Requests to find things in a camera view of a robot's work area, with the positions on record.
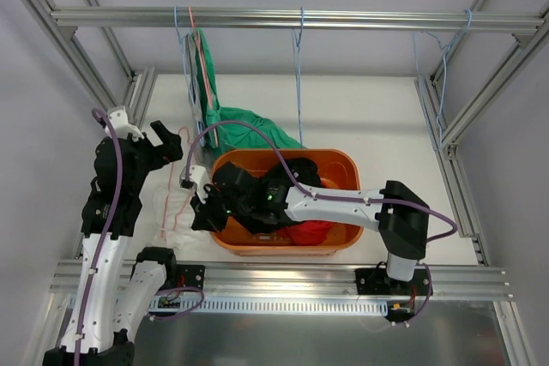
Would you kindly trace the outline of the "white tank top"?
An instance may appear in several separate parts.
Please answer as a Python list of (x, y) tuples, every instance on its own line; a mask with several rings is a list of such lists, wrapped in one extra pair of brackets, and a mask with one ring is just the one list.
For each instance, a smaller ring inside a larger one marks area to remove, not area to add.
[(151, 244), (174, 250), (189, 251), (211, 240), (206, 231), (193, 231), (190, 225), (194, 212), (188, 189), (158, 188), (154, 192), (154, 228)]

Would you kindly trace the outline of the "red tank top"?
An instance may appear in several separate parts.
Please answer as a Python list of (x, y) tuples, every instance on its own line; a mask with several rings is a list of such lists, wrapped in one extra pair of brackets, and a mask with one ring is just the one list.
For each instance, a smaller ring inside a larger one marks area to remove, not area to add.
[(317, 246), (327, 240), (334, 224), (328, 221), (309, 220), (279, 230), (281, 236), (289, 238), (298, 246)]

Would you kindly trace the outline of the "black tank top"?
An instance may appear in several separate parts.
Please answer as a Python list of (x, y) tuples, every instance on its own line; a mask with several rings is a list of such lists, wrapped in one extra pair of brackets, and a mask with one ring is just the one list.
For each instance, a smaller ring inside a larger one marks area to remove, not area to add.
[[(288, 159), (287, 165), (293, 177), (304, 185), (322, 187), (317, 164), (307, 158)], [(300, 225), (283, 213), (283, 203), (293, 181), (282, 163), (275, 165), (256, 180), (252, 194), (248, 196), (251, 210), (234, 218), (251, 234), (268, 234)]]

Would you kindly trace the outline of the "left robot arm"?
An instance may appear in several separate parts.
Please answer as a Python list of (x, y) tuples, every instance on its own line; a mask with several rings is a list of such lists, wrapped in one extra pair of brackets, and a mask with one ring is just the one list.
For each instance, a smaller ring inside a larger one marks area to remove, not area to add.
[(82, 209), (82, 264), (75, 306), (58, 347), (44, 365), (130, 365), (137, 331), (158, 290), (178, 280), (171, 249), (148, 247), (136, 257), (130, 283), (118, 290), (124, 255), (142, 210), (148, 174), (181, 160), (181, 137), (154, 121), (155, 146), (139, 129), (115, 123), (95, 149), (95, 177)]

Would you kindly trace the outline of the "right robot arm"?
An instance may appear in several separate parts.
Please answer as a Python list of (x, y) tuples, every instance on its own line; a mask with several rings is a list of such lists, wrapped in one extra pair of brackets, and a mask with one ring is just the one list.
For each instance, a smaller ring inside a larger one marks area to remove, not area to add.
[(328, 189), (300, 183), (285, 169), (281, 177), (254, 177), (228, 162), (213, 176), (191, 165), (180, 184), (193, 189), (194, 231), (223, 231), (235, 219), (252, 234), (296, 228), (308, 222), (356, 225), (375, 231), (387, 250), (384, 270), (360, 281), (379, 293), (415, 291), (414, 275), (425, 257), (429, 207), (406, 185), (388, 181), (370, 191)]

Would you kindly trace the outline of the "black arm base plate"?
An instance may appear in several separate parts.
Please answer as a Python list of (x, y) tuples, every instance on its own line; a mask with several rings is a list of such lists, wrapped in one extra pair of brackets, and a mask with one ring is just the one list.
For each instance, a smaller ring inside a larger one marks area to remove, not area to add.
[(424, 268), (416, 269), (410, 281), (394, 280), (385, 267), (362, 267), (354, 271), (355, 285), (360, 296), (426, 296), (431, 283)]

